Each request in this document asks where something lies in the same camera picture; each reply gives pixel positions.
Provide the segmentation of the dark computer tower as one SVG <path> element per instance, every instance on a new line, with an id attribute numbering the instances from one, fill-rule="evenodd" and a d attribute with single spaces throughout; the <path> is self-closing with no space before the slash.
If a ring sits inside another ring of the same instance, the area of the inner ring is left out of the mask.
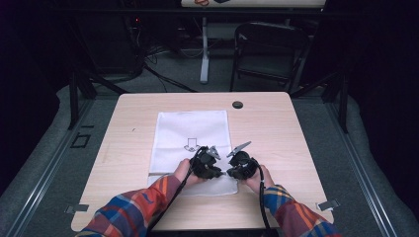
<path id="1" fill-rule="evenodd" d="M 144 50 L 138 42 L 140 30 L 131 22 L 130 17 L 122 16 L 119 20 L 124 68 L 132 77 L 135 77 L 142 73 L 144 63 Z"/>

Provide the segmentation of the black folding chair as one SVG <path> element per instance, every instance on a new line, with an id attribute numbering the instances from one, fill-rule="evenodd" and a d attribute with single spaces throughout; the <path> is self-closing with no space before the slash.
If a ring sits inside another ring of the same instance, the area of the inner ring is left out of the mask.
<path id="1" fill-rule="evenodd" d="M 234 32 L 234 55 L 229 91 L 242 75 L 277 81 L 292 89 L 308 50 L 309 36 L 303 30 L 266 22 L 247 22 Z"/>

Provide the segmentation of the white desk with leg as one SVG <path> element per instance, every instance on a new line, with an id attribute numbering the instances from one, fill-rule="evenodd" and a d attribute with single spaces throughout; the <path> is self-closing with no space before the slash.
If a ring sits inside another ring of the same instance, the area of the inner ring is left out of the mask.
<path id="1" fill-rule="evenodd" d="M 203 0 L 208 1 L 207 5 L 210 8 L 256 8 L 259 9 L 322 9 L 326 0 Z M 199 2 L 202 0 L 181 0 L 183 8 L 199 8 L 204 7 Z M 207 84 L 209 81 L 209 44 L 208 44 L 208 21 L 207 17 L 202 17 L 202 33 L 203 33 L 203 57 L 201 68 L 202 84 Z"/>

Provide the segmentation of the white cloth bag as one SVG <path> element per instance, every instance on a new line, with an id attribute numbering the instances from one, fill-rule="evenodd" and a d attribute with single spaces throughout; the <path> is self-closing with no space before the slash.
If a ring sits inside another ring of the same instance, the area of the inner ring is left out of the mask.
<path id="1" fill-rule="evenodd" d="M 237 181 L 226 174 L 231 151 L 227 111 L 162 112 L 158 114 L 151 153 L 148 184 L 172 173 L 184 158 L 192 158 L 201 147 L 214 147 L 219 178 L 181 191 L 181 197 L 217 197 L 238 193 Z"/>

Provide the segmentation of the person's right hand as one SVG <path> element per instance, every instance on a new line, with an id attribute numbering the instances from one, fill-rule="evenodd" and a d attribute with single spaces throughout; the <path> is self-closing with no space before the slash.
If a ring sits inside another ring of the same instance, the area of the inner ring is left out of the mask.
<path id="1" fill-rule="evenodd" d="M 258 170 L 251 178 L 243 181 L 243 184 L 255 194 L 259 194 L 260 187 L 263 187 L 263 189 L 270 188 L 275 185 L 275 182 L 272 179 L 269 170 L 264 165 L 261 165 L 260 170 Z"/>

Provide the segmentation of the black metal stand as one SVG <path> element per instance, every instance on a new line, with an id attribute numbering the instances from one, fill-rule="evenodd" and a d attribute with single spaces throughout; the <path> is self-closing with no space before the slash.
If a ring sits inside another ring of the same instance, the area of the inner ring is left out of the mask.
<path id="1" fill-rule="evenodd" d="M 335 101 L 337 96 L 339 99 L 339 111 L 338 111 L 338 123 L 341 129 L 347 133 L 347 109 L 348 109 L 348 88 L 349 78 L 344 72 L 332 72 L 324 78 L 302 87 L 291 93 L 292 98 L 298 98 L 302 95 L 314 90 L 322 84 L 326 84 L 326 89 L 323 92 L 321 98 L 324 103 L 332 103 Z"/>
<path id="2" fill-rule="evenodd" d="M 125 89 L 118 87 L 105 78 L 86 70 L 76 70 L 69 78 L 69 96 L 70 96 L 70 125 L 72 129 L 79 121 L 79 96 L 78 92 L 88 100 L 94 100 L 98 93 L 93 83 L 99 83 L 111 91 L 122 95 L 126 93 Z"/>

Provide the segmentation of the person's left hand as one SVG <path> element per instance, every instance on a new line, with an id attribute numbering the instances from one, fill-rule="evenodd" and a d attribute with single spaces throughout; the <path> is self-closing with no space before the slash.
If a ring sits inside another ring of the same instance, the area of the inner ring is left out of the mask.
<path id="1" fill-rule="evenodd" d="M 174 176 L 180 182 L 182 182 L 187 177 L 187 174 L 188 174 L 189 170 L 190 170 L 190 160 L 188 158 L 185 158 L 184 160 L 182 160 L 179 163 L 178 167 L 174 171 Z M 191 174 L 187 179 L 185 189 L 187 189 L 187 188 L 189 188 L 193 185 L 203 183 L 204 181 L 205 181 L 205 179 L 199 178 L 195 174 Z"/>

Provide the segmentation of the grey metal table bracket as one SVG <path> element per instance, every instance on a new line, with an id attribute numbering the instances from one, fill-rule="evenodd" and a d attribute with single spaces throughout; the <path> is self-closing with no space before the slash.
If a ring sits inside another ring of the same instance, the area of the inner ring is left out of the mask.
<path id="1" fill-rule="evenodd" d="M 89 208 L 88 204 L 71 204 L 64 210 L 65 213 L 75 214 L 76 212 L 86 212 Z"/>
<path id="2" fill-rule="evenodd" d="M 325 211 L 325 210 L 332 211 L 339 205 L 340 205 L 340 202 L 337 199 L 332 199 L 332 200 L 318 203 L 316 207 L 321 211 Z"/>

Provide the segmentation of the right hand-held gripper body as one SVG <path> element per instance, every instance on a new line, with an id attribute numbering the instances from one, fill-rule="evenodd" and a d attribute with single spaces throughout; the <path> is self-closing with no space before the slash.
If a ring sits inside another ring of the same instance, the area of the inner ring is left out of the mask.
<path id="1" fill-rule="evenodd" d="M 249 144 L 250 141 L 240 144 L 227 154 L 227 157 L 230 157 L 231 168 L 227 170 L 230 177 L 237 180 L 246 180 L 256 173 L 259 166 L 258 162 L 244 151 L 244 148 Z"/>

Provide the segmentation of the aluminium floor rail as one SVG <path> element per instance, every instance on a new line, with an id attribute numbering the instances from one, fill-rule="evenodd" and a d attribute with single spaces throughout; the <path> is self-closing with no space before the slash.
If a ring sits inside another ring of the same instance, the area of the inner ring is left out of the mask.
<path id="1" fill-rule="evenodd" d="M 394 225 L 389 219 L 386 210 L 384 209 L 382 201 L 378 197 L 377 191 L 374 188 L 369 175 L 367 174 L 367 171 L 361 161 L 360 155 L 354 143 L 351 140 L 350 135 L 344 132 L 339 121 L 337 120 L 337 109 L 333 104 L 330 103 L 325 103 L 324 106 L 332 118 L 332 123 L 334 124 L 340 139 L 343 141 L 346 150 L 349 153 L 349 162 L 351 164 L 352 170 L 368 203 L 369 209 L 375 218 L 377 227 L 382 237 L 399 237 L 396 233 Z"/>
<path id="2" fill-rule="evenodd" d="M 0 197 L 0 207 L 6 211 L 4 237 L 22 236 L 76 137 L 76 130 L 93 105 L 94 100 L 83 101 L 75 123 L 71 123 L 69 105 L 59 108 L 51 126 Z"/>

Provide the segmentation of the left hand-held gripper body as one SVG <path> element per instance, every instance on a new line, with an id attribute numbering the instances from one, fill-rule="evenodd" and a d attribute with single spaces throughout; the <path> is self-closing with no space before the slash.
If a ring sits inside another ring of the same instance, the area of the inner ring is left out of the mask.
<path id="1" fill-rule="evenodd" d="M 219 154 L 214 146 L 202 146 L 190 160 L 192 172 L 202 179 L 218 178 L 222 172 L 214 164 L 219 159 Z"/>

